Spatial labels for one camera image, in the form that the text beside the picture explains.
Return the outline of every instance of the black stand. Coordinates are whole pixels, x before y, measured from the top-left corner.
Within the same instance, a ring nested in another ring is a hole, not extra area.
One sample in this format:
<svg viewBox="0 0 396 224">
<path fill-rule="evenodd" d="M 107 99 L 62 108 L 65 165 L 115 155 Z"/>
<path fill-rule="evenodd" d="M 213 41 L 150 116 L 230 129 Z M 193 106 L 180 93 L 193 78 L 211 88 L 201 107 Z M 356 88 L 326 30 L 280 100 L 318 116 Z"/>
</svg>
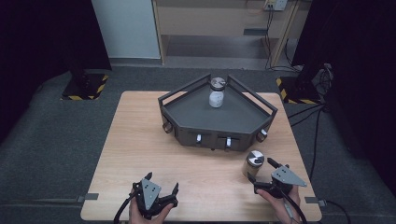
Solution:
<svg viewBox="0 0 396 224">
<path fill-rule="evenodd" d="M 320 104 L 320 96 L 312 82 L 297 86 L 297 77 L 280 77 L 276 83 L 284 103 Z"/>
<path fill-rule="evenodd" d="M 333 31 L 336 31 L 337 28 L 340 27 L 340 24 L 342 24 L 337 17 L 338 15 L 334 13 L 336 9 L 340 8 L 339 5 L 339 2 L 335 4 L 331 15 L 321 28 L 315 46 L 310 53 L 310 57 L 304 64 L 303 70 L 299 76 L 280 77 L 276 81 L 282 93 L 284 103 L 320 103 L 320 96 L 312 83 L 312 79 L 317 75 L 318 71 L 324 67 L 326 61 L 334 53 L 334 46 L 337 46 L 341 42 L 341 37 L 329 38 L 329 36 L 333 36 Z"/>
<path fill-rule="evenodd" d="M 105 74 L 87 74 L 75 76 L 62 93 L 63 100 L 94 100 L 99 97 L 107 81 Z"/>
</svg>

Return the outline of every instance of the electrical outlet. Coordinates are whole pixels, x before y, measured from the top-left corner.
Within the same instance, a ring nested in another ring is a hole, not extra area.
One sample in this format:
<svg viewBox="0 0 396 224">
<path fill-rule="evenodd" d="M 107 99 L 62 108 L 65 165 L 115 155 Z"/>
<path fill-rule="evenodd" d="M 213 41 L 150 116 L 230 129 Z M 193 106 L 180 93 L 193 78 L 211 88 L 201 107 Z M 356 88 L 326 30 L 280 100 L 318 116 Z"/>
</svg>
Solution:
<svg viewBox="0 0 396 224">
<path fill-rule="evenodd" d="M 287 3 L 288 0 L 268 0 L 267 6 L 265 6 L 265 10 L 269 11 L 272 7 L 272 10 L 274 11 L 283 11 L 285 10 Z"/>
</svg>

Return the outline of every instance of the white label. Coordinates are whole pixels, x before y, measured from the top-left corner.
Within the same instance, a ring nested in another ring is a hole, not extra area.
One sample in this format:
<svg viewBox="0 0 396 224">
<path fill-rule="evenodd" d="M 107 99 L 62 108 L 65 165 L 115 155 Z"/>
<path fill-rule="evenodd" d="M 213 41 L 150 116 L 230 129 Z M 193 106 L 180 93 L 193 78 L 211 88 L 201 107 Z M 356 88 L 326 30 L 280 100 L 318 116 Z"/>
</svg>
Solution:
<svg viewBox="0 0 396 224">
<path fill-rule="evenodd" d="M 222 106 L 224 93 L 222 91 L 212 91 L 209 95 L 209 104 L 213 107 Z"/>
</svg>

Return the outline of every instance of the yellow and black hazard tape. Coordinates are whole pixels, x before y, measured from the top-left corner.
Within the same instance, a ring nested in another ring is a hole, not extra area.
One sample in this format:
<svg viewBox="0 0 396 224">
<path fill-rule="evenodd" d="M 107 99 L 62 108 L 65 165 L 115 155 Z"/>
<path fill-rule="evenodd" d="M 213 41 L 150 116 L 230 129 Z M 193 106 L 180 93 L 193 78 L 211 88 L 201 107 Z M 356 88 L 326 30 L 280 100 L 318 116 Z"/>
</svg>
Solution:
<svg viewBox="0 0 396 224">
<path fill-rule="evenodd" d="M 276 85 L 279 87 L 280 97 L 282 98 L 283 103 L 285 104 L 321 104 L 320 100 L 313 100 L 313 99 L 294 99 L 290 97 L 283 86 L 282 79 L 276 79 Z"/>
<path fill-rule="evenodd" d="M 97 99 L 100 96 L 100 93 L 102 93 L 103 89 L 105 88 L 105 84 L 107 82 L 107 79 L 108 79 L 108 76 L 104 75 L 102 80 L 101 80 L 100 86 L 98 87 L 98 89 L 97 89 L 95 94 L 92 94 L 92 95 L 79 94 L 79 95 L 68 95 L 68 96 L 63 95 L 61 100 L 74 100 L 74 101 L 77 101 L 77 100 L 95 100 L 95 99 Z"/>
</svg>

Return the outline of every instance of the table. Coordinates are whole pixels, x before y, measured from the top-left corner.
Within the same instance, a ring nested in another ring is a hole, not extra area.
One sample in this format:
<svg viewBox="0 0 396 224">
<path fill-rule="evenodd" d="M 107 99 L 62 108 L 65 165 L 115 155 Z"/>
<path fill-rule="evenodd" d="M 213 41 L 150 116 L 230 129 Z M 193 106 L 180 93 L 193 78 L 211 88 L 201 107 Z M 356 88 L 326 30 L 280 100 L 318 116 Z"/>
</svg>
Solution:
<svg viewBox="0 0 396 224">
<path fill-rule="evenodd" d="M 290 169 L 307 183 L 300 188 L 301 208 L 308 221 L 321 219 L 300 151 L 279 95 L 259 93 L 278 112 L 262 143 L 247 151 L 212 151 L 208 148 L 183 147 L 172 134 L 163 131 L 158 97 L 165 91 L 126 91 L 112 121 L 88 193 L 98 193 L 97 200 L 83 204 L 84 220 L 112 220 L 128 197 L 133 182 L 152 172 L 151 181 L 163 189 L 160 197 L 179 184 L 178 207 L 167 221 L 275 221 L 271 205 L 253 193 L 253 185 L 242 175 L 244 158 L 250 150 L 289 164 Z M 275 169 L 265 163 L 257 174 L 268 182 Z M 120 220 L 128 219 L 128 209 Z"/>
</svg>

